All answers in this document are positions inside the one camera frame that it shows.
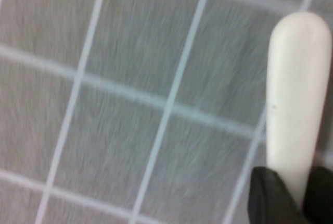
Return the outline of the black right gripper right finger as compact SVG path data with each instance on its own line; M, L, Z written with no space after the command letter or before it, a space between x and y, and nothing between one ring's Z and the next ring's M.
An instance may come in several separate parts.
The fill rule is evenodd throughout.
M311 170L303 212L310 223L332 224L332 171L316 166Z

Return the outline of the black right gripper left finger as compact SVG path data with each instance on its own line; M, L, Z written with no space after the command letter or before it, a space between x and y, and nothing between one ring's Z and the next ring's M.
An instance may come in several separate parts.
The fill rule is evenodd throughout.
M309 223L278 174L266 167L252 169L247 213L250 224Z

